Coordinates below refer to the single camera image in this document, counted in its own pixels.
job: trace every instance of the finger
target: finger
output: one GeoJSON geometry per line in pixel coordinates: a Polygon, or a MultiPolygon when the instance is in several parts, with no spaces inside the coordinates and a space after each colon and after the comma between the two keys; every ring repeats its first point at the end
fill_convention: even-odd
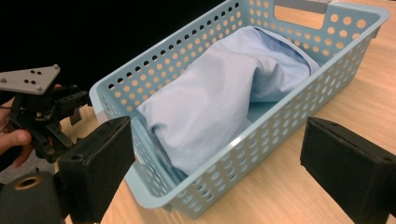
{"type": "Polygon", "coordinates": [[[32,142],[32,135],[27,131],[19,129],[12,133],[0,135],[0,155],[15,146],[27,146],[32,142]]]}
{"type": "Polygon", "coordinates": [[[19,168],[24,162],[29,159],[30,154],[32,154],[33,147],[31,145],[23,146],[21,154],[15,159],[14,162],[12,162],[12,165],[15,168],[19,168]]]}
{"type": "MultiPolygon", "coordinates": [[[[11,107],[13,101],[14,101],[14,98],[12,98],[8,102],[2,104],[2,106],[11,107]]],[[[3,109],[3,108],[0,109],[0,127],[3,127],[4,125],[7,124],[8,114],[9,114],[9,109],[3,109]]]]}

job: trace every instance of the basket hole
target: basket hole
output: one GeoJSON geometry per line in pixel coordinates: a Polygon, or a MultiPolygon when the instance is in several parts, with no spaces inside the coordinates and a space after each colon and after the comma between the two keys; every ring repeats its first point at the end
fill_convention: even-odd
{"type": "Polygon", "coordinates": [[[321,40],[321,37],[320,37],[320,35],[316,35],[314,39],[315,39],[315,41],[316,41],[317,43],[319,43],[320,40],[321,40]]]}
{"type": "Polygon", "coordinates": [[[330,20],[331,20],[332,22],[338,22],[338,15],[337,15],[337,14],[332,14],[332,15],[330,16],[330,20]]]}
{"type": "Polygon", "coordinates": [[[160,196],[159,192],[158,192],[155,188],[151,188],[151,192],[152,192],[154,195],[160,196]]]}
{"type": "Polygon", "coordinates": [[[277,129],[275,129],[274,131],[273,131],[273,136],[277,136],[279,134],[279,129],[277,128],[277,129]]]}
{"type": "Polygon", "coordinates": [[[224,165],[224,169],[228,169],[231,167],[231,165],[233,165],[233,161],[227,161],[224,165]]]}
{"type": "Polygon", "coordinates": [[[308,107],[309,107],[309,104],[305,104],[305,105],[303,106],[303,110],[305,111],[308,107]]]}
{"type": "Polygon", "coordinates": [[[311,38],[311,34],[309,34],[309,33],[305,33],[305,39],[310,39],[311,38]]]}
{"type": "Polygon", "coordinates": [[[268,137],[264,138],[264,140],[262,140],[262,146],[267,145],[267,144],[268,144],[268,141],[269,141],[269,138],[268,138],[268,137]]]}
{"type": "Polygon", "coordinates": [[[328,49],[324,49],[324,50],[322,51],[322,53],[323,53],[324,56],[329,56],[329,55],[330,55],[330,52],[329,52],[328,49]]]}
{"type": "Polygon", "coordinates": [[[198,204],[198,202],[195,201],[195,200],[193,200],[193,201],[189,204],[189,208],[193,208],[193,207],[195,207],[195,205],[197,205],[197,204],[198,204]]]}
{"type": "Polygon", "coordinates": [[[284,119],[288,118],[290,116],[290,110],[287,110],[285,115],[283,116],[284,119]]]}
{"type": "Polygon", "coordinates": [[[237,175],[232,175],[232,176],[230,177],[230,181],[235,181],[236,177],[237,177],[237,175]]]}
{"type": "Polygon", "coordinates": [[[207,197],[207,200],[208,201],[212,201],[212,199],[214,198],[215,196],[213,195],[213,194],[211,194],[211,195],[209,195],[208,197],[207,197]]]}
{"type": "Polygon", "coordinates": [[[285,122],[283,123],[283,127],[284,127],[284,128],[288,127],[288,126],[289,126],[289,123],[290,123],[290,120],[289,120],[289,119],[285,120],[285,122]]]}
{"type": "Polygon", "coordinates": [[[197,185],[197,184],[199,184],[200,182],[201,182],[201,177],[198,177],[197,179],[195,179],[193,182],[192,182],[192,184],[193,185],[197,185]]]}
{"type": "Polygon", "coordinates": [[[241,149],[244,144],[242,142],[238,143],[234,148],[241,149]]]}
{"type": "Polygon", "coordinates": [[[343,48],[344,48],[344,43],[343,43],[343,42],[338,42],[335,46],[336,46],[338,49],[343,49],[343,48]]]}
{"type": "Polygon", "coordinates": [[[258,160],[258,159],[259,159],[259,156],[255,155],[255,156],[251,159],[251,161],[252,161],[252,162],[255,162],[255,161],[258,160]]]}
{"type": "Polygon", "coordinates": [[[292,127],[295,127],[298,124],[298,120],[295,119],[294,122],[291,124],[292,127]]]}
{"type": "Polygon", "coordinates": [[[312,50],[313,50],[314,52],[318,52],[318,51],[319,51],[319,47],[318,47],[318,46],[314,46],[314,47],[312,48],[312,50]]]}
{"type": "Polygon", "coordinates": [[[277,120],[274,122],[273,127],[276,128],[277,126],[279,126],[279,123],[280,123],[280,120],[277,119],[277,120]]]}
{"type": "Polygon", "coordinates": [[[219,186],[218,191],[223,191],[225,189],[225,184],[223,183],[222,185],[219,186]]]}
{"type": "Polygon", "coordinates": [[[248,165],[244,164],[241,168],[241,172],[245,172],[248,169],[248,165]]]}
{"type": "Polygon", "coordinates": [[[198,206],[196,206],[196,207],[194,208],[194,212],[197,213],[197,212],[201,211],[201,209],[202,209],[202,206],[201,206],[201,205],[198,205],[198,206]]]}
{"type": "Polygon", "coordinates": [[[219,178],[215,181],[215,186],[219,186],[222,183],[222,178],[219,178]]]}
{"type": "Polygon", "coordinates": [[[342,38],[346,38],[346,37],[347,37],[347,31],[346,31],[346,30],[342,30],[342,31],[340,31],[339,35],[340,35],[342,38]]]}
{"type": "Polygon", "coordinates": [[[245,150],[240,150],[240,151],[238,152],[237,158],[241,158],[241,157],[243,157],[244,155],[245,155],[245,150]]]}
{"type": "Polygon", "coordinates": [[[325,17],[324,14],[281,6],[275,6],[274,15],[277,20],[286,21],[317,30],[323,26],[325,17]],[[291,17],[290,14],[296,15],[297,18],[291,17]]]}
{"type": "Polygon", "coordinates": [[[206,197],[209,194],[210,194],[210,189],[206,189],[206,190],[204,190],[204,192],[202,192],[202,196],[204,196],[204,197],[206,197]]]}
{"type": "Polygon", "coordinates": [[[233,173],[235,173],[235,168],[230,169],[230,170],[227,172],[227,175],[232,175],[233,173]]]}
{"type": "Polygon", "coordinates": [[[353,34],[353,35],[352,35],[352,39],[356,39],[356,38],[358,38],[360,35],[361,35],[361,34],[353,34]]]}
{"type": "Polygon", "coordinates": [[[257,139],[253,139],[253,140],[250,141],[249,147],[255,147],[256,144],[257,144],[257,139]]]}
{"type": "Polygon", "coordinates": [[[285,128],[284,130],[283,130],[283,135],[286,135],[286,134],[288,134],[288,132],[289,132],[289,128],[285,128]]]}
{"type": "Polygon", "coordinates": [[[242,160],[239,162],[239,164],[243,165],[245,162],[247,162],[247,158],[246,157],[242,158],[242,160]]]}
{"type": "Polygon", "coordinates": [[[301,115],[301,119],[305,119],[306,116],[307,116],[307,113],[306,113],[306,111],[305,111],[305,112],[301,115]]]}
{"type": "Polygon", "coordinates": [[[279,141],[279,137],[277,136],[277,137],[275,137],[274,140],[273,140],[273,145],[275,145],[278,141],[279,141]]]}
{"type": "Polygon", "coordinates": [[[262,128],[262,129],[264,129],[265,127],[267,127],[267,125],[268,125],[268,120],[267,121],[265,121],[260,127],[262,128]]]}
{"type": "Polygon", "coordinates": [[[324,96],[321,96],[319,99],[319,103],[321,104],[324,101],[324,96]]]}
{"type": "Polygon", "coordinates": [[[257,148],[253,148],[253,150],[251,150],[250,155],[255,155],[257,153],[257,148]]]}
{"type": "Polygon", "coordinates": [[[330,45],[332,44],[332,40],[331,40],[330,38],[327,38],[327,39],[324,40],[324,43],[325,43],[327,46],[330,46],[330,45]]]}
{"type": "Polygon", "coordinates": [[[220,176],[220,172],[217,171],[217,172],[215,172],[215,173],[211,176],[211,179],[212,179],[212,180],[215,180],[215,179],[219,178],[219,176],[220,176]]]}
{"type": "Polygon", "coordinates": [[[265,146],[265,147],[262,149],[262,153],[268,152],[268,149],[269,149],[269,147],[268,147],[268,146],[265,146]]]}
{"type": "Polygon", "coordinates": [[[356,26],[358,28],[364,28],[366,26],[366,21],[365,20],[358,20],[358,22],[356,22],[356,26]]]}
{"type": "Polygon", "coordinates": [[[213,165],[207,170],[207,172],[208,173],[213,173],[215,170],[216,170],[216,165],[213,165]]]}
{"type": "Polygon", "coordinates": [[[352,19],[350,17],[344,17],[343,23],[345,25],[350,25],[350,23],[352,23],[352,19]]]}
{"type": "Polygon", "coordinates": [[[183,203],[189,203],[192,200],[192,195],[189,195],[183,199],[183,203]]]}
{"type": "Polygon", "coordinates": [[[230,153],[227,153],[221,158],[221,160],[222,161],[227,161],[229,158],[230,158],[230,153]]]}
{"type": "Polygon", "coordinates": [[[335,29],[334,29],[334,27],[329,27],[329,28],[327,28],[327,33],[329,34],[329,35],[333,35],[334,33],[335,33],[335,29]]]}

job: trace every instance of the folded fabric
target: folded fabric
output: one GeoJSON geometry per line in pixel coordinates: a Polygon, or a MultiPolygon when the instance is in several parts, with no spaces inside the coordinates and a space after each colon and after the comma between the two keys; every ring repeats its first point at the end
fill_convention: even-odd
{"type": "Polygon", "coordinates": [[[318,64],[281,35],[246,26],[217,41],[137,111],[186,175],[251,124],[249,102],[277,102],[318,64]]]}

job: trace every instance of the light blue shirt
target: light blue shirt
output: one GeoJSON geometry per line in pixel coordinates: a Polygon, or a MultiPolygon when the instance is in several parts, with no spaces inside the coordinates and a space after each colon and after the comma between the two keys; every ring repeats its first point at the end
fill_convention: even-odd
{"type": "Polygon", "coordinates": [[[190,175],[251,123],[249,102],[277,102],[318,69],[281,35],[242,27],[214,43],[137,111],[170,162],[190,175]]]}

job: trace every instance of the basket handle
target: basket handle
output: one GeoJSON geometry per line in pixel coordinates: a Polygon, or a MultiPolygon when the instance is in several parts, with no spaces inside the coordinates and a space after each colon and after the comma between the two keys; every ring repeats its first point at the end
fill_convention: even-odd
{"type": "Polygon", "coordinates": [[[332,0],[275,0],[275,5],[324,14],[332,0]]]}

